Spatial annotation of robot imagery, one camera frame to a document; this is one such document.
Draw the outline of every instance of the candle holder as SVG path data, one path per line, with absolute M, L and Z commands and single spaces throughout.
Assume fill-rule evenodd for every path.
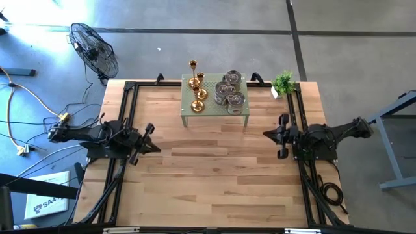
M 193 87 L 192 87 L 192 91 L 194 92 L 194 94 L 195 94 L 195 101 L 193 101 L 191 104 L 190 104 L 190 109 L 192 110 L 192 111 L 194 111 L 194 112 L 202 112 L 204 109 L 205 109 L 205 104 L 203 104 L 203 102 L 202 101 L 200 101 L 199 100 L 199 98 L 198 98 L 198 93 L 200 93 L 201 92 L 201 87 L 199 87 L 198 85 L 194 85 Z
M 200 85 L 200 81 L 195 77 L 195 69 L 198 63 L 195 60 L 189 61 L 189 66 L 192 69 L 192 78 L 189 79 L 188 85 L 192 88 L 194 85 Z
M 199 86 L 200 86 L 201 90 L 198 93 L 198 99 L 200 99 L 200 100 L 205 100 L 208 97 L 208 92 L 206 91 L 206 89 L 202 88 L 202 81 L 203 81 L 204 77 L 205 77 L 205 74 L 202 73 L 202 72 L 198 72 L 198 74 L 196 74 L 197 80 L 200 81 Z

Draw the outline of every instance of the wooden table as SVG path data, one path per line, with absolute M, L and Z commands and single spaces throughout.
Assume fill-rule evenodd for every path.
M 105 120 L 118 118 L 124 83 L 109 81 L 101 109 Z M 317 83 L 300 85 L 308 124 L 325 123 Z M 306 227 L 298 165 L 291 155 L 278 160 L 280 146 L 262 135 L 289 112 L 287 100 L 272 99 L 270 88 L 249 88 L 248 98 L 251 118 L 245 130 L 234 116 L 192 118 L 184 128 L 180 87 L 140 87 L 133 127 L 143 132 L 147 123 L 154 124 L 151 137 L 162 153 L 128 164 L 117 226 Z M 100 159 L 87 168 L 75 221 L 101 196 L 108 163 Z M 317 170 L 325 182 L 340 185 L 329 163 L 318 161 Z M 315 200 L 311 203 L 317 220 Z M 340 207 L 331 208 L 348 223 Z

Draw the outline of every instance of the fan guard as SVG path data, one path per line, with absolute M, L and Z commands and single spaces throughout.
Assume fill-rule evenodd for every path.
M 112 46 L 84 23 L 71 25 L 70 40 L 85 64 L 98 74 L 101 82 L 116 77 L 118 63 Z

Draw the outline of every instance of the gray floor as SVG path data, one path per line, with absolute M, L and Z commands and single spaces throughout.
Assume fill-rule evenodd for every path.
M 22 25 L 70 25 L 81 21 L 93 27 L 290 29 L 284 0 L 5 2 L 5 16 Z M 30 10 L 22 10 L 21 4 Z M 304 31 L 415 30 L 416 3 L 410 0 L 293 0 L 293 7 L 298 29 Z M 80 101 L 87 87 L 83 62 L 67 44 L 66 35 L 21 26 L 0 36 L 0 65 L 36 69 L 36 77 L 13 77 L 13 80 L 33 90 L 54 111 Z M 265 79 L 271 79 L 282 70 L 292 70 L 299 80 L 291 36 L 112 33 L 101 36 L 116 52 L 120 66 L 117 79 L 154 79 L 158 73 L 169 79 L 178 78 L 189 72 L 187 62 L 196 59 L 200 69 L 207 73 L 236 69 L 244 73 L 259 72 Z M 349 122 L 356 116 L 369 117 L 416 87 L 416 52 L 412 50 L 416 38 L 301 36 L 300 45 L 307 79 L 318 82 L 330 125 Z M 87 74 L 94 81 L 87 103 L 101 103 L 105 88 L 88 68 Z M 8 94 L 8 88 L 0 89 L 2 120 Z M 72 107 L 70 112 L 81 107 Z M 95 118 L 98 112 L 99 107 L 90 107 L 77 114 L 73 122 L 79 124 Z M 14 121 L 41 122 L 50 114 L 28 93 L 18 90 L 12 101 L 11 116 Z M 42 126 L 13 125 L 14 136 L 22 140 L 42 131 Z M 0 133 L 7 133 L 4 123 Z M 16 155 L 9 139 L 0 137 L 3 147 L 0 172 L 12 175 L 52 151 L 75 144 L 52 144 L 45 136 L 39 136 L 34 144 L 47 151 L 38 150 L 22 158 Z M 394 178 L 378 131 L 375 129 L 374 136 L 367 140 L 346 139 L 338 152 L 351 223 L 363 228 L 415 232 L 416 187 L 388 192 L 378 188 L 378 183 Z M 404 174 L 416 176 L 416 160 L 397 156 Z M 85 163 L 85 151 L 33 175 L 58 172 L 75 162 Z

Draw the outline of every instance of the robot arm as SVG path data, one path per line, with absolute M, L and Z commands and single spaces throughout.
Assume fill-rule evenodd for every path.
M 369 138 L 372 129 L 367 121 L 358 117 L 351 123 L 337 127 L 328 127 L 326 124 L 312 124 L 305 133 L 298 130 L 297 126 L 286 128 L 289 123 L 289 115 L 282 114 L 279 117 L 279 127 L 275 130 L 265 131 L 263 134 L 273 140 L 276 144 L 281 144 L 282 150 L 278 151 L 278 158 L 284 159 L 288 156 L 286 143 L 293 144 L 298 149 L 299 159 L 325 159 L 333 160 L 337 158 L 335 150 L 338 143 L 346 137 Z
M 146 132 L 141 135 L 138 129 L 127 127 L 123 121 L 112 120 L 95 127 L 70 127 L 68 121 L 55 124 L 48 132 L 51 142 L 67 142 L 81 140 L 83 147 L 88 149 L 87 157 L 127 159 L 133 165 L 137 164 L 138 154 L 160 152 L 152 143 L 150 135 L 155 130 L 153 124 L 148 124 Z

